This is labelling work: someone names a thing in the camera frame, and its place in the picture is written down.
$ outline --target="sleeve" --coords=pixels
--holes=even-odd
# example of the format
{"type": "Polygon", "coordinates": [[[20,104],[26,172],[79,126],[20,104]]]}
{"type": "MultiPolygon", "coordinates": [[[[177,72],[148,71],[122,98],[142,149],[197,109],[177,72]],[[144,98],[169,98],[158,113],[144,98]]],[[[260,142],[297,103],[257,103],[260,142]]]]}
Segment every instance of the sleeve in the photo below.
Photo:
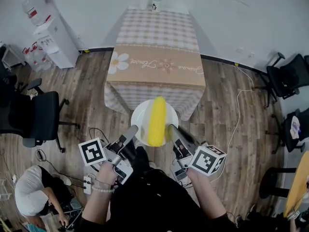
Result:
{"type": "Polygon", "coordinates": [[[76,232],[84,232],[84,231],[103,231],[105,228],[104,225],[100,225],[94,222],[90,222],[86,219],[81,220],[80,226],[75,230],[76,232]]]}
{"type": "Polygon", "coordinates": [[[28,200],[32,206],[31,214],[35,216],[44,209],[48,197],[42,191],[35,191],[28,195],[28,200]]]}
{"type": "Polygon", "coordinates": [[[229,232],[237,231],[236,225],[230,219],[228,219],[227,213],[225,213],[221,217],[211,219],[210,223],[218,231],[229,231],[229,232]]]}

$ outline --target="white shirt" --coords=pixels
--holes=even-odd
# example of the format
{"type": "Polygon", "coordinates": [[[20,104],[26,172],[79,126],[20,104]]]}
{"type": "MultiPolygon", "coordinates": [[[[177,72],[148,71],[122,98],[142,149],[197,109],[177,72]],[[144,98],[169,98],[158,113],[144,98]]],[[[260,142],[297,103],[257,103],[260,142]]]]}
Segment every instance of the white shirt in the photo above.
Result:
{"type": "Polygon", "coordinates": [[[48,197],[42,191],[42,170],[39,166],[28,168],[15,187],[15,200],[23,216],[35,216],[43,210],[48,197]]]}

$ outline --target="cup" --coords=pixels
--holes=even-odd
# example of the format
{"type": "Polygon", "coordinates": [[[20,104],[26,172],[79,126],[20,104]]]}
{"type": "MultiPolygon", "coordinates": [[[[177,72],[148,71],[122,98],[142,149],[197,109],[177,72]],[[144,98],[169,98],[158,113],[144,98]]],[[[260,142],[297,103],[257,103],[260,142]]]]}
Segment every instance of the cup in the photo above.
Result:
{"type": "Polygon", "coordinates": [[[159,13],[162,10],[162,0],[153,0],[151,4],[151,10],[154,13],[159,13]]]}

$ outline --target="white plate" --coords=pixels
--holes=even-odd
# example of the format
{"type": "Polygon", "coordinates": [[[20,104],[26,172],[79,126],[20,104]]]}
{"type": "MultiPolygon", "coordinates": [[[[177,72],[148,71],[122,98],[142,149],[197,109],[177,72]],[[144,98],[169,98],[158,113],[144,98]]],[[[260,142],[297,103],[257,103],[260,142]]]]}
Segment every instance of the white plate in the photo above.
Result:
{"type": "MultiPolygon", "coordinates": [[[[153,103],[154,100],[147,100],[139,104],[138,107],[134,110],[131,118],[131,125],[136,125],[139,128],[138,132],[135,134],[136,138],[145,145],[148,145],[148,128],[153,103]]],[[[178,128],[178,116],[175,109],[172,108],[170,104],[166,103],[165,136],[162,145],[170,141],[168,127],[171,124],[178,128]]]]}

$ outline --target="wooden floor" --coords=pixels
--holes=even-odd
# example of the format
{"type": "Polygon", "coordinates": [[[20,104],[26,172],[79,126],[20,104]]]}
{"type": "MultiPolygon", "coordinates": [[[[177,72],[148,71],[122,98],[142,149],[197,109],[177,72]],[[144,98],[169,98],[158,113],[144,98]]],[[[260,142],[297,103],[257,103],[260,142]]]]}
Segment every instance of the wooden floor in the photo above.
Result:
{"type": "MultiPolygon", "coordinates": [[[[74,69],[51,68],[38,73],[32,72],[30,67],[15,70],[19,81],[27,83],[41,77],[43,91],[55,90],[61,99],[70,100],[70,105],[61,111],[60,119],[76,121],[81,125],[81,129],[59,126],[60,142],[67,149],[65,154],[58,151],[55,141],[47,142],[40,148],[60,172],[79,179],[93,173],[91,168],[84,167],[78,149],[79,142],[90,139],[89,128],[100,128],[112,141],[130,125],[130,116],[120,114],[104,105],[104,81],[111,54],[112,52],[84,54],[80,56],[74,69]]],[[[238,119],[237,94],[241,89],[249,89],[251,83],[245,74],[231,65],[203,59],[203,67],[206,80],[204,96],[191,119],[180,121],[180,125],[191,131],[201,142],[206,140],[226,151],[238,119]]],[[[253,72],[246,73],[256,85],[261,85],[261,81],[253,72]]],[[[270,115],[275,113],[281,117],[280,105],[277,103],[264,110],[265,100],[266,94],[259,90],[240,94],[239,127],[229,147],[224,173],[212,183],[227,211],[235,216],[245,215],[251,204],[256,202],[262,211],[266,212],[276,201],[275,198],[262,201],[258,195],[259,184],[265,171],[271,166],[283,166],[283,150],[279,150],[276,155],[270,153],[277,138],[265,135],[266,130],[275,131],[275,124],[270,115]]],[[[47,162],[37,161],[36,149],[25,148],[19,136],[2,135],[0,148],[5,150],[4,158],[11,174],[20,176],[25,169],[35,164],[53,172],[47,162]]],[[[169,167],[174,158],[171,143],[162,148],[147,148],[147,153],[150,160],[170,174],[169,167]]],[[[0,178],[10,178],[2,157],[0,171],[0,178]]],[[[73,188],[78,199],[85,204],[86,197],[82,189],[73,188]]],[[[193,188],[188,191],[196,200],[193,188]]],[[[8,202],[0,202],[0,208],[0,212],[10,219],[14,227],[19,228],[18,221],[23,218],[17,212],[14,198],[8,202]]]]}

